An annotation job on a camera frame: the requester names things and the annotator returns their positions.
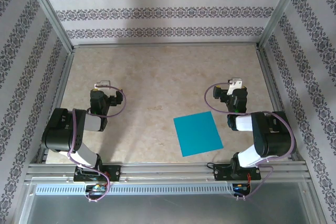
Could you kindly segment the teal cloth sheet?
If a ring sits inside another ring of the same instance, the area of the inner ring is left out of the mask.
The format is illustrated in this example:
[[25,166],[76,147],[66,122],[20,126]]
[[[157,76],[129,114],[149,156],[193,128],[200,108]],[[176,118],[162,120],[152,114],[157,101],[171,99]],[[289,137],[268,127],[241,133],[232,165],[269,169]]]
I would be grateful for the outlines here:
[[175,118],[174,125],[183,157],[223,148],[210,111]]

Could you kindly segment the shiny metal sheet panel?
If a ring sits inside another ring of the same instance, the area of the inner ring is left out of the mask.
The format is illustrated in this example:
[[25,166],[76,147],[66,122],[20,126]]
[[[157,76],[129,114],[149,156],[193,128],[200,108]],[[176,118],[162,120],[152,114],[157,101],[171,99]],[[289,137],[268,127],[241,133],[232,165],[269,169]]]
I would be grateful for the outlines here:
[[229,194],[27,196],[17,224],[327,224],[310,183],[266,183],[248,199]]

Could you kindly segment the small electronics board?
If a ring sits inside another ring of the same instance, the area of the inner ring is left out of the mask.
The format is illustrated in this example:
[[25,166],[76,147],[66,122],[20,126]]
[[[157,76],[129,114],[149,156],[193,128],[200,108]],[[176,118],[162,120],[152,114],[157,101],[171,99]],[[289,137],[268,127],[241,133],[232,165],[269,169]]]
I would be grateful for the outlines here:
[[107,191],[106,185],[87,185],[85,187],[86,196],[102,196]]
[[236,193],[248,194],[250,193],[250,184],[233,184],[233,190]]

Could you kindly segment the aluminium table side rail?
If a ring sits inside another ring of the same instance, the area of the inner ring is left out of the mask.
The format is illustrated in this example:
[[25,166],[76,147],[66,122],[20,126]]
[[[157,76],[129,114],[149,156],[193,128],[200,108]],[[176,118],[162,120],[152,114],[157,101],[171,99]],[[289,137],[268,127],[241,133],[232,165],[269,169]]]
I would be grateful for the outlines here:
[[259,64],[264,76],[265,84],[271,100],[272,108],[274,111],[283,111],[283,104],[280,95],[277,93],[277,85],[272,77],[272,70],[267,64],[267,57],[261,49],[256,50]]
[[[69,77],[71,65],[72,65],[73,58],[74,58],[74,54],[75,54],[75,50],[70,52],[67,56],[67,59],[66,59],[65,63],[64,63],[64,66],[62,68],[61,76],[59,77],[58,84],[56,86],[56,93],[54,95],[54,100],[53,100],[53,103],[52,103],[52,107],[51,107],[51,109],[49,111],[49,114],[48,114],[48,119],[50,119],[54,109],[60,107],[60,105],[62,103],[62,99],[63,99],[63,96],[64,96],[67,80],[68,80],[68,77]],[[38,152],[35,156],[36,159],[35,159],[34,163],[41,164],[45,160],[45,155],[46,155],[45,151],[46,151],[46,149],[41,144],[39,149],[38,149]]]

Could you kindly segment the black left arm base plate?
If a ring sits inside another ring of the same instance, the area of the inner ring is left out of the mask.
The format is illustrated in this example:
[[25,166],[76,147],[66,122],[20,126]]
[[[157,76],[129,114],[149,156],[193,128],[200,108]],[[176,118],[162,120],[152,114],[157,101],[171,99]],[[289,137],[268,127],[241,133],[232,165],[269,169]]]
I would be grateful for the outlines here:
[[[104,173],[111,182],[118,182],[121,174],[120,165],[103,165],[102,173]],[[80,168],[76,166],[73,181],[75,183],[85,182],[102,182],[106,183],[107,179],[99,172],[95,172],[86,168]]]

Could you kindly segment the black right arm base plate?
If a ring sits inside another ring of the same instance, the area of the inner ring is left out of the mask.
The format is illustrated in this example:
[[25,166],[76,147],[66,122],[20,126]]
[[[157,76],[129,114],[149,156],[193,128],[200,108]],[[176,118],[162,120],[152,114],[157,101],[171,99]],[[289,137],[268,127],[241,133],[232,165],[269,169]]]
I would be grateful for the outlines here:
[[216,164],[214,167],[215,181],[243,181],[249,178],[252,181],[261,180],[260,170],[255,167],[243,168],[225,164]]

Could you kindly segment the thin aluminium wall rail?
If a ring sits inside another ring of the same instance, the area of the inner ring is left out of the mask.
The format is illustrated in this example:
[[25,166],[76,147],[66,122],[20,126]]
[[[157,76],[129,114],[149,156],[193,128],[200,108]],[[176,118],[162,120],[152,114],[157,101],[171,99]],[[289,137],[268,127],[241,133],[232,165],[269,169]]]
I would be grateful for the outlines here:
[[131,48],[131,47],[188,47],[188,46],[257,46],[256,42],[160,42],[160,43],[137,43],[137,44],[83,44],[76,45],[74,49],[88,48]]

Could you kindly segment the slanted aluminium frame post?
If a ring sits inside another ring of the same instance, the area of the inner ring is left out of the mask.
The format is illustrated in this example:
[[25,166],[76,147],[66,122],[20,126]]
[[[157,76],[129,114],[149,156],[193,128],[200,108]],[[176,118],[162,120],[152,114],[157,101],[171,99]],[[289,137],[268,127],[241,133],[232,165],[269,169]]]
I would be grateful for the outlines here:
[[275,29],[278,21],[280,20],[281,16],[283,15],[285,9],[287,8],[290,0],[279,0],[276,8],[274,9],[269,22],[267,23],[264,31],[262,32],[261,38],[257,43],[257,49],[260,49],[265,45],[268,41],[269,37],[271,36],[273,30]]
[[61,21],[59,20],[56,11],[54,10],[50,0],[38,0],[46,17],[50,21],[57,36],[60,38],[67,52],[73,52],[73,44],[69,39]]

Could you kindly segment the long aluminium mounting rail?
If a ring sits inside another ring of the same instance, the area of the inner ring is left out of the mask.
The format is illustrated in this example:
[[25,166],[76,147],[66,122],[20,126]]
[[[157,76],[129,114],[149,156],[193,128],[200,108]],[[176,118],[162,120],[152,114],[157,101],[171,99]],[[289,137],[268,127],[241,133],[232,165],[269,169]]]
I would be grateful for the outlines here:
[[[311,182],[311,175],[304,161],[271,162],[274,168],[267,182]],[[24,183],[72,183],[74,164],[31,164]],[[121,166],[119,182],[129,184],[172,184],[213,182],[213,171],[204,163],[129,163]]]

